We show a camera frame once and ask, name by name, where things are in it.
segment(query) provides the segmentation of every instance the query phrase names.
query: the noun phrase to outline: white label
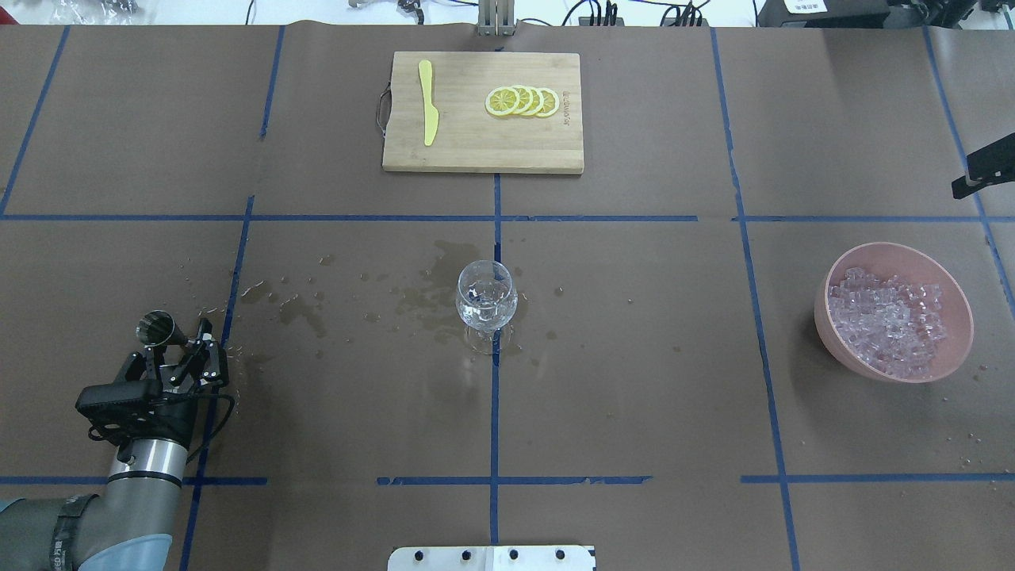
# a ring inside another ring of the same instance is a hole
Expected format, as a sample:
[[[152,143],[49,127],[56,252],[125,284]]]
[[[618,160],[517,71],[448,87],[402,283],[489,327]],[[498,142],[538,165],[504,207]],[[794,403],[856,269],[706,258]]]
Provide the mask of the white label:
[[[827,12],[824,0],[783,0],[791,14],[817,14]]]

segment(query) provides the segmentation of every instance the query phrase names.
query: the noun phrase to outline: yellow knife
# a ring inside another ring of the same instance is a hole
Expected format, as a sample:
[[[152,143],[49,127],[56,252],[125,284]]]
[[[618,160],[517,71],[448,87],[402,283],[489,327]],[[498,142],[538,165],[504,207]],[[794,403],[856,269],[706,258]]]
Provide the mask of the yellow knife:
[[[441,120],[441,113],[433,106],[433,64],[430,60],[419,61],[419,83],[423,86],[423,144],[430,146]]]

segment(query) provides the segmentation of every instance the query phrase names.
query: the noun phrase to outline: glass base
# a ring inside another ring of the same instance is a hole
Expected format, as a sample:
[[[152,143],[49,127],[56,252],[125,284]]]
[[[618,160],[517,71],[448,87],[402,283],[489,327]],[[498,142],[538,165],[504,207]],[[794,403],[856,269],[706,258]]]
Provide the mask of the glass base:
[[[493,334],[487,334],[472,328],[465,329],[465,345],[479,355],[493,355],[493,340],[497,337],[497,349],[503,351],[511,343],[511,326],[504,326]]]

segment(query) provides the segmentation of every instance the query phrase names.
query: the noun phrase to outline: knife handle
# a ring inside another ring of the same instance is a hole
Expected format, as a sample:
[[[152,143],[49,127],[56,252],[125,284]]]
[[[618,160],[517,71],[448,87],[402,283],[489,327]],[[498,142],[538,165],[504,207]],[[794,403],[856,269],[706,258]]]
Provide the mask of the knife handle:
[[[423,104],[433,104],[430,98],[433,89],[433,66],[430,60],[419,60],[419,82],[423,86]]]

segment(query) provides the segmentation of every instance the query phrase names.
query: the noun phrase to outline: white metal plate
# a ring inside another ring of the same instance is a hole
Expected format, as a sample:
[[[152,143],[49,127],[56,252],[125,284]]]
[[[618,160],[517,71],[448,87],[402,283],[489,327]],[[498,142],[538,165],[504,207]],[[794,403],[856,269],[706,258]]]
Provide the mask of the white metal plate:
[[[587,546],[399,548],[388,571],[595,571],[595,552]]]

